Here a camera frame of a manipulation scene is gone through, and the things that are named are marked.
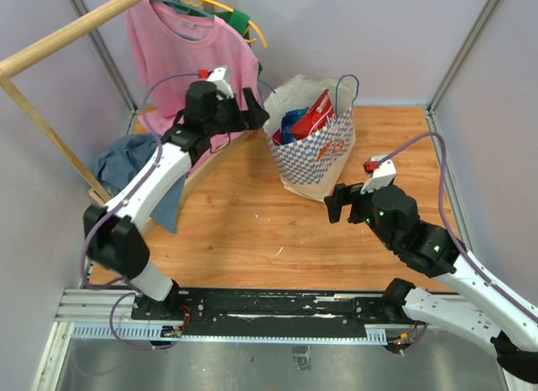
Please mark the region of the red Chuba chips bag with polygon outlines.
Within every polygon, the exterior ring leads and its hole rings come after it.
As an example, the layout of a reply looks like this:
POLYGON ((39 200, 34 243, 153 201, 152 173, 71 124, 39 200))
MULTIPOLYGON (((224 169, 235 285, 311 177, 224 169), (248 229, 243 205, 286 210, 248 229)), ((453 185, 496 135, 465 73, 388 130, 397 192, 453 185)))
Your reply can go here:
POLYGON ((295 123, 290 133, 296 140, 302 140, 324 128, 335 118, 329 89, 325 89, 306 114, 295 123))

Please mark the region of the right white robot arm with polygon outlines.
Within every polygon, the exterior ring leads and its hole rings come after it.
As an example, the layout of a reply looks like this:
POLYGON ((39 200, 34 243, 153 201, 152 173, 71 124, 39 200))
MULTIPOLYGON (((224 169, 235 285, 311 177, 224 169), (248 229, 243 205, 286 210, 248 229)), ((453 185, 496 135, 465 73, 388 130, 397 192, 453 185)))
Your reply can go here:
POLYGON ((350 206, 351 224, 366 224, 408 268, 445 284, 472 304, 451 305, 412 283, 391 282, 381 302, 392 324, 405 318, 438 326, 495 355, 508 373, 537 382, 537 308, 495 277, 451 232, 423 221, 414 198, 396 185, 365 193, 361 184, 335 186, 324 198, 329 220, 350 206))

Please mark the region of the blue snack bag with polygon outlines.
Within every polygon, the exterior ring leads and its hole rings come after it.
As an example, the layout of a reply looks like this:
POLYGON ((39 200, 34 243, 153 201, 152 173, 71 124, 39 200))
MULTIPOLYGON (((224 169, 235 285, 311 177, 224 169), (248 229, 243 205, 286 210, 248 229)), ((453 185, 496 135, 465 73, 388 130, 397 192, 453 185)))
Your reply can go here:
POLYGON ((291 132, 291 129, 308 112, 308 110, 308 108, 300 108, 285 113, 282 118, 280 129, 283 145, 287 145, 297 141, 297 139, 291 132))

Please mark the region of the blue checkered paper bag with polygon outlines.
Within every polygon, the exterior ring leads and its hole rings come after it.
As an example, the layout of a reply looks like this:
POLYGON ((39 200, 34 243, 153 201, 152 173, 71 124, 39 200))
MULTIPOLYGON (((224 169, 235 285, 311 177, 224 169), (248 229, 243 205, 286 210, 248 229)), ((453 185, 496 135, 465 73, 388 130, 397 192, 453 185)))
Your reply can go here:
POLYGON ((323 201, 342 173, 356 143, 354 102, 360 82, 357 76, 306 77, 297 75, 277 87, 264 102, 270 118, 263 130, 284 187, 304 198, 323 201), (314 105, 327 90, 335 110, 324 128, 301 140, 276 145, 272 139, 285 113, 314 105))

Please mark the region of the pink snack bag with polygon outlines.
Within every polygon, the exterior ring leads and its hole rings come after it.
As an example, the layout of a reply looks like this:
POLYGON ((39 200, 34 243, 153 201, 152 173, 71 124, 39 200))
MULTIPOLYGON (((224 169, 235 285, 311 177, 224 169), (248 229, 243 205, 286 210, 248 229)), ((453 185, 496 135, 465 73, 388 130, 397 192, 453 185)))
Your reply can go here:
POLYGON ((273 145, 275 145, 275 146, 282 145, 282 133, 281 133, 280 130, 277 130, 277 131, 272 135, 272 143, 273 143, 273 145))

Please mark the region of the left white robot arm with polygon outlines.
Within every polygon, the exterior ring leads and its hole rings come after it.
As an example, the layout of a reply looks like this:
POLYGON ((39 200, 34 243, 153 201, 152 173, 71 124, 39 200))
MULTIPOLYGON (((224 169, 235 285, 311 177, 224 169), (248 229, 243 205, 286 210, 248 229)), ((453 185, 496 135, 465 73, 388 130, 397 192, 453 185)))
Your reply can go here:
POLYGON ((210 149, 214 136, 257 130, 268 120, 250 88, 243 98, 245 109, 226 82, 193 82, 172 127, 153 136, 156 151, 140 173, 104 206, 91 206, 83 215, 82 259, 116 272, 151 300, 150 309, 162 320, 174 318, 183 302, 178 284, 150 259, 142 231, 169 189, 210 149))

